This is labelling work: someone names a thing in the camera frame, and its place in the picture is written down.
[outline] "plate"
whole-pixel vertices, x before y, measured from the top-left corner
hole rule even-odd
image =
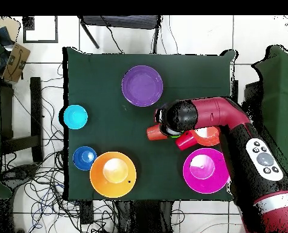
[[[161,76],[149,66],[135,66],[123,77],[122,93],[135,106],[151,106],[159,100],[162,92]]]

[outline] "cup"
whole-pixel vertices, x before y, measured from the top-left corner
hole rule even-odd
[[[180,150],[185,150],[188,147],[196,145],[198,141],[196,140],[195,131],[188,130],[184,132],[179,138],[176,139],[175,143]]]
[[[149,140],[166,140],[167,136],[160,131],[160,124],[149,127],[147,130],[147,137]]]

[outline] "table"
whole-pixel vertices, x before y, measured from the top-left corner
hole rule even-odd
[[[103,200],[92,187],[89,171],[73,164],[80,146],[90,146],[98,155],[108,151],[126,154],[134,162],[134,188],[116,200],[223,200],[232,196],[226,187],[214,194],[199,194],[183,179],[183,163],[199,146],[180,151],[174,139],[149,141],[146,129],[152,125],[154,110],[176,99],[230,95],[230,62],[235,51],[221,56],[204,55],[88,55],[63,48],[64,107],[79,104],[89,115],[80,130],[64,124],[65,190],[68,200]],[[149,107],[130,104],[121,91],[121,81],[133,66],[146,65],[161,75],[164,90]]]

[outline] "white button panel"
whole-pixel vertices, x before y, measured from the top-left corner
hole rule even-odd
[[[283,178],[283,173],[281,171],[280,166],[277,164],[271,151],[262,140],[258,138],[250,139],[246,144],[246,151],[249,154],[250,158],[252,159],[253,164],[255,165],[260,176],[262,176],[267,180],[272,181],[278,181]],[[273,164],[268,166],[267,164],[271,163],[272,158],[273,158]]]

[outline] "black chair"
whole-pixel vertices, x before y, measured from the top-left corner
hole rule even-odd
[[[97,49],[99,49],[99,45],[89,32],[87,25],[146,30],[155,29],[152,53],[156,53],[161,15],[78,16],[78,18],[84,31]]]

